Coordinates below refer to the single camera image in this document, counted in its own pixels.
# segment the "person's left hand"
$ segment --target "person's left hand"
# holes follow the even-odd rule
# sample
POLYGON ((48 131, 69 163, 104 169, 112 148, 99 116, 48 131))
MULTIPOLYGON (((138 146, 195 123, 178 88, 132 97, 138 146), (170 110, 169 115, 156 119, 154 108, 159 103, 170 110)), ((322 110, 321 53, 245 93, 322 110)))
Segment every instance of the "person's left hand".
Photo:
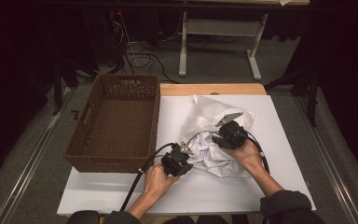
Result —
POLYGON ((146 172, 144 193, 159 199, 170 190, 172 184, 179 178, 179 176, 167 176, 162 164, 151 166, 146 172))

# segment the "black jacket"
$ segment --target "black jacket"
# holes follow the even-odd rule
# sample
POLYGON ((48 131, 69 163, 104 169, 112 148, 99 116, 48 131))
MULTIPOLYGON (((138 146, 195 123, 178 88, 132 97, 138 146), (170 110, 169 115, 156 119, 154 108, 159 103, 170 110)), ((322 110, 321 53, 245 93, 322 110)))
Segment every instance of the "black jacket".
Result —
MULTIPOLYGON (((308 197, 298 191, 279 191, 272 197, 262 198, 260 201, 260 211, 268 218, 269 224, 324 223, 311 211, 308 197)), ((141 222, 130 213, 114 211, 104 222, 104 224, 112 223, 140 224, 141 222)))

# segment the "brown wicker basket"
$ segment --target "brown wicker basket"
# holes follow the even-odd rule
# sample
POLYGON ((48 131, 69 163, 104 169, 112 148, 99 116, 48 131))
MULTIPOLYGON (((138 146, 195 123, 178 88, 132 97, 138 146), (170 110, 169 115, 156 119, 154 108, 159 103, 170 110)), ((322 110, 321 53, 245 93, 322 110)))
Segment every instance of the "brown wicker basket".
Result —
POLYGON ((64 157, 78 172, 137 173, 156 151, 158 76, 98 75, 64 157))

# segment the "table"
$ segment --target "table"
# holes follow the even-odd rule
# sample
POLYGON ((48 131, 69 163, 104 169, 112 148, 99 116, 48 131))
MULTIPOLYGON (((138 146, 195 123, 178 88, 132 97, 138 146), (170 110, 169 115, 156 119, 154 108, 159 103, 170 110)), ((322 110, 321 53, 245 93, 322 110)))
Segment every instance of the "table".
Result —
MULTIPOLYGON (((293 5, 293 6, 307 6, 309 0, 185 0, 193 3, 239 3, 239 4, 261 4, 261 5, 293 5)), ((251 65, 254 80, 261 80, 260 71, 255 60, 255 53, 261 40, 261 36, 266 26, 268 14, 264 13, 260 21, 227 21, 227 20, 200 20, 188 19, 187 12, 183 12, 182 22, 182 47, 179 61, 179 76, 186 76, 187 65, 187 50, 186 41, 187 34, 195 35, 232 35, 232 36, 250 36, 255 39, 254 45, 251 49, 246 50, 246 55, 251 65)))
MULTIPOLYGON (((161 84, 157 147, 179 140, 181 129, 176 127, 183 125, 187 112, 192 107, 191 94, 215 92, 225 95, 208 97, 242 108, 247 105, 247 109, 254 110, 256 119, 250 132, 264 149, 271 174, 284 188, 305 193, 315 209, 274 105, 260 84, 161 84)), ((79 173, 73 168, 57 214, 69 216, 80 210, 96 210, 100 214, 109 214, 112 210, 118 210, 135 176, 136 174, 79 173)), ((142 193, 142 189, 141 179, 129 204, 142 193)), ((192 169, 172 186, 169 194, 149 210, 148 215, 249 213, 259 210, 261 197, 263 193, 252 178, 220 178, 192 169)))

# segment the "white plastic bag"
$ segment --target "white plastic bag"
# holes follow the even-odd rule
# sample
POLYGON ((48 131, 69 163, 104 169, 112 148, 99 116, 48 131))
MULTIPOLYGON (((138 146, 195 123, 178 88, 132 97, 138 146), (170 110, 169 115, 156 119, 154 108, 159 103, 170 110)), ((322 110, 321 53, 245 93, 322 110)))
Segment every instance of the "white plastic bag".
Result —
POLYGON ((245 130, 249 130, 255 112, 232 105, 226 105, 214 99, 204 96, 194 96, 195 105, 191 109, 184 129, 182 141, 188 144, 194 155, 190 155, 189 163, 194 168, 210 172, 220 177, 250 177, 224 149, 220 148, 212 140, 212 133, 220 127, 215 127, 225 115, 243 114, 234 119, 245 130))

